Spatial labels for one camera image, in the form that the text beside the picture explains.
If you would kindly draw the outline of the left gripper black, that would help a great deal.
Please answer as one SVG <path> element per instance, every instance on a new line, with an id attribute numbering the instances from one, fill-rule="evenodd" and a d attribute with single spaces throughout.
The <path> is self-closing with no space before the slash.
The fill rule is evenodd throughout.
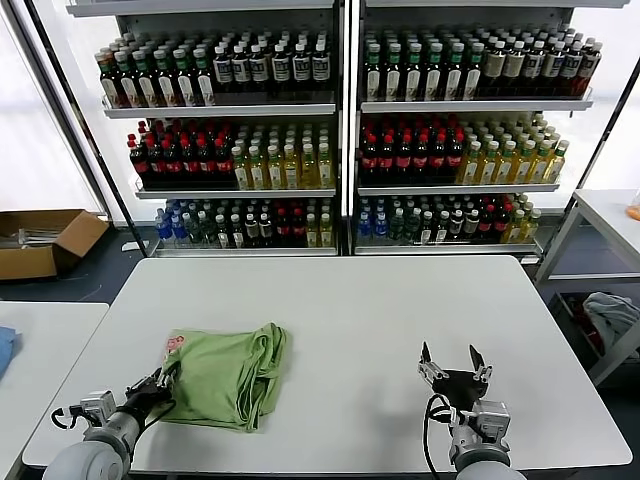
<path id="1" fill-rule="evenodd" d="M 157 422 L 175 407 L 173 390 L 178 378 L 178 369 L 167 369 L 162 373 L 162 369 L 157 368 L 153 374 L 126 389 L 124 412 L 130 414 L 139 425 L 146 425 L 152 412 L 160 409 L 152 421 Z"/>

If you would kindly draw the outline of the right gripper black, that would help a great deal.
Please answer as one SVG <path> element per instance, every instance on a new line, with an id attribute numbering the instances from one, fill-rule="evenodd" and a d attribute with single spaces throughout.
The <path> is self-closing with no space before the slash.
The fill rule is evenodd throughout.
<path id="1" fill-rule="evenodd" d="M 486 395 L 492 375 L 492 366 L 485 362 L 482 354 L 473 345 L 469 345 L 469 351 L 475 373 L 444 371 L 432 360 L 427 343 L 422 343 L 418 373 L 427 384 L 432 385 L 434 393 L 445 397 L 454 408 L 472 408 L 477 400 Z"/>

